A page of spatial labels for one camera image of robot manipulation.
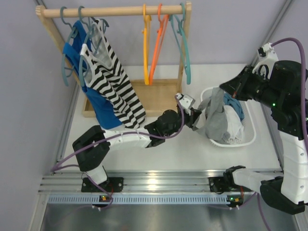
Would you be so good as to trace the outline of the yellow plastic hanger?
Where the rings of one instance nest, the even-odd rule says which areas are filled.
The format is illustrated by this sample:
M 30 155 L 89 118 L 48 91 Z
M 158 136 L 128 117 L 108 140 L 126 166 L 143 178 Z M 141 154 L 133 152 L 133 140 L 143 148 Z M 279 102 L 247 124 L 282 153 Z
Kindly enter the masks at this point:
M 143 76 L 145 85 L 149 85 L 149 47 L 150 47 L 150 28 L 151 28 L 151 16 L 146 14 L 146 4 L 143 4 L 143 21 L 144 29 L 143 33 Z

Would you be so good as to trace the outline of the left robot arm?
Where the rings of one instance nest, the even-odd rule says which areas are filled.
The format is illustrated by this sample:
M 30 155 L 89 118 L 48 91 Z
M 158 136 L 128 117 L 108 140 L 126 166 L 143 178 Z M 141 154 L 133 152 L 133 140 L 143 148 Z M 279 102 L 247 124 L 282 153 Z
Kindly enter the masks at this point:
M 177 136 L 183 126 L 193 128 L 201 114 L 197 109 L 166 110 L 154 122 L 132 131 L 103 130 L 96 125 L 76 139 L 73 150 L 81 172 L 86 173 L 82 180 L 84 193 L 119 193 L 123 190 L 123 177 L 109 177 L 103 160 L 109 152 L 127 151 L 130 148 L 152 148 Z

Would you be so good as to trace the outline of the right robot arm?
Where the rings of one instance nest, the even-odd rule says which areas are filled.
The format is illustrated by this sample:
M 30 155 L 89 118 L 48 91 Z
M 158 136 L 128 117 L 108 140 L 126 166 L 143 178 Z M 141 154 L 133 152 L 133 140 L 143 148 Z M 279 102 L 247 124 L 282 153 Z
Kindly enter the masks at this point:
M 269 78 L 247 65 L 219 85 L 239 101 L 254 100 L 270 108 L 283 145 L 283 176 L 271 178 L 244 166 L 230 167 L 223 173 L 226 188 L 253 190 L 268 206 L 290 215 L 304 212 L 308 204 L 308 152 L 304 144 L 308 113 L 301 109 L 301 84 L 307 78 L 308 71 L 300 63 L 281 60 L 273 64 Z

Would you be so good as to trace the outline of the grey tank top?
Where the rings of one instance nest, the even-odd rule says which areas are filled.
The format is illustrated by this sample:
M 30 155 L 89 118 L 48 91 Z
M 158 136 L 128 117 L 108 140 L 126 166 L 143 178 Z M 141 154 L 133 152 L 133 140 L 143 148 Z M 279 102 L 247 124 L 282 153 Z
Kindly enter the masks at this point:
M 228 122 L 223 108 L 224 91 L 220 88 L 213 88 L 210 98 L 204 99 L 198 106 L 198 110 L 204 111 L 207 116 L 205 124 L 196 128 L 199 135 L 209 139 L 220 141 L 227 132 Z

